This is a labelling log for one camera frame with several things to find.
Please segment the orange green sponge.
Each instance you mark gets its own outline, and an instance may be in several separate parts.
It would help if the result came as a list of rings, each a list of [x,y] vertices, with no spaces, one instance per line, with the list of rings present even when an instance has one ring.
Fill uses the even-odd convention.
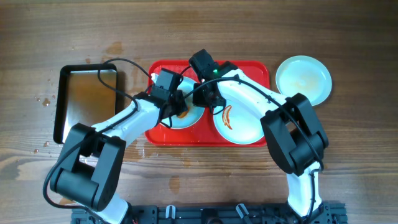
[[[189,110],[186,110],[186,111],[182,112],[180,115],[177,116],[177,118],[179,118],[179,119],[184,118],[187,115],[188,112],[189,112]]]

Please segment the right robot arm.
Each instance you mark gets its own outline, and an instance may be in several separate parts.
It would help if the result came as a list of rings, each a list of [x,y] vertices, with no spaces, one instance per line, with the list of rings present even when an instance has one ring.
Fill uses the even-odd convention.
[[[301,93],[284,96],[249,78],[231,62],[191,58],[189,65],[201,82],[191,94],[212,106],[212,94],[239,103],[260,120],[271,158],[287,174],[288,204],[303,222],[319,215],[322,200],[318,173],[329,142],[308,98]]]

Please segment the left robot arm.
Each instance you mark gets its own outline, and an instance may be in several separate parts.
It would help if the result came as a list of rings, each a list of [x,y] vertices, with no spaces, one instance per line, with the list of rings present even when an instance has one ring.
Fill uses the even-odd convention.
[[[131,98],[131,104],[112,118],[86,126],[78,123],[68,133],[58,161],[48,172],[42,189],[53,207],[51,190],[76,202],[101,223],[133,223],[131,204],[116,193],[125,149],[138,136],[163,119],[187,110],[180,90],[151,89]]]

